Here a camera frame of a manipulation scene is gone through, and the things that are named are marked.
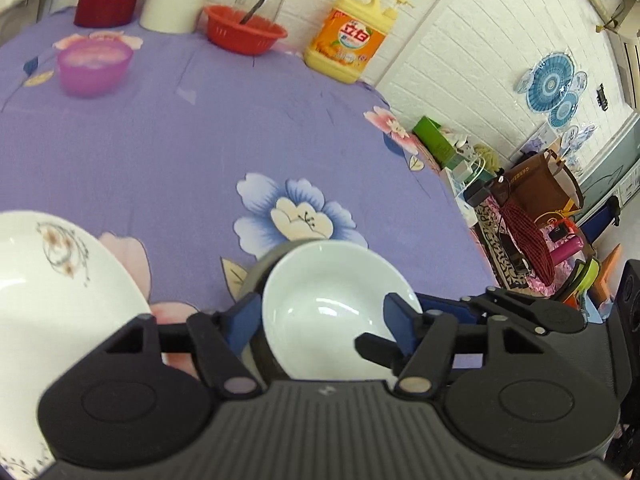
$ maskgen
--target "bottle label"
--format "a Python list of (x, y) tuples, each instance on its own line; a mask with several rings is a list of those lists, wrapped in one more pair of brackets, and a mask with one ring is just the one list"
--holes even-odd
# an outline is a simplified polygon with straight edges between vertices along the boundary
[(332, 9), (311, 48), (332, 61), (362, 72), (385, 38), (382, 32), (341, 10)]

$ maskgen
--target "white plate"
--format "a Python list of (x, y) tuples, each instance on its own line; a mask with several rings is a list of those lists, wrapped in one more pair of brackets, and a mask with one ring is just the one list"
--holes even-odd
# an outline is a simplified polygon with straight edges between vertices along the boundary
[(0, 214), (0, 466), (16, 479), (52, 459), (36, 409), (47, 387), (148, 304), (89, 233), (43, 213)]
[(299, 380), (387, 380), (388, 368), (365, 361), (354, 339), (370, 332), (393, 339), (383, 301), (398, 293), (417, 312), (411, 286), (388, 261), (350, 242), (310, 242), (274, 267), (262, 298), (262, 322), (282, 369)]

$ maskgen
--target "green box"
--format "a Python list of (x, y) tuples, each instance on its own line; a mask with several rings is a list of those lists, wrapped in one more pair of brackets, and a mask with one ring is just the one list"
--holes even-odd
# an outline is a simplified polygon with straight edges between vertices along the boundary
[[(454, 170), (460, 162), (465, 160), (465, 157), (458, 153), (445, 136), (440, 133), (440, 125), (436, 121), (428, 117), (421, 118), (418, 124), (415, 125), (414, 134), (441, 167)], [(483, 182), (488, 182), (492, 178), (494, 178), (494, 175), (487, 170), (482, 171), (479, 177)]]

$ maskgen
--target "blue decorative plate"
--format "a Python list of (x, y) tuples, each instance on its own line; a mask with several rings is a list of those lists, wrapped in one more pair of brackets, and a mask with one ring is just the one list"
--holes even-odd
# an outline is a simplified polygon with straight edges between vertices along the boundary
[(593, 123), (587, 124), (584, 126), (572, 139), (570, 149), (572, 152), (577, 152), (580, 150), (582, 145), (587, 142), (587, 140), (591, 139), (591, 136), (596, 131), (597, 126)]
[(527, 103), (534, 112), (548, 112), (558, 106), (574, 78), (574, 62), (567, 54), (556, 52), (546, 56), (533, 74), (527, 92)]
[(574, 142), (575, 137), (578, 135), (578, 126), (569, 126), (569, 128), (562, 133), (562, 141), (560, 143), (559, 156), (566, 155), (571, 149), (571, 143)]
[(574, 79), (571, 81), (569, 91), (580, 95), (582, 92), (584, 92), (584, 89), (587, 88), (587, 81), (588, 78), (586, 72), (576, 72), (574, 75)]
[(549, 124), (552, 128), (562, 128), (575, 115), (578, 109), (578, 95), (573, 92), (565, 92), (562, 102), (549, 114)]
[(514, 90), (518, 94), (524, 94), (529, 91), (531, 85), (533, 85), (533, 70), (530, 69), (525, 72), (525, 75), (523, 75), (522, 78), (520, 78), (520, 81), (518, 81)]

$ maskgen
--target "brown paper bag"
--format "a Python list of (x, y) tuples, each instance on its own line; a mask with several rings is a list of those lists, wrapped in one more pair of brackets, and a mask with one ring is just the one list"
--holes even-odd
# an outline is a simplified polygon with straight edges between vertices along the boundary
[(552, 150), (528, 158), (504, 176), (508, 183), (492, 189), (498, 203), (515, 200), (539, 227), (576, 214), (584, 205), (578, 181)]

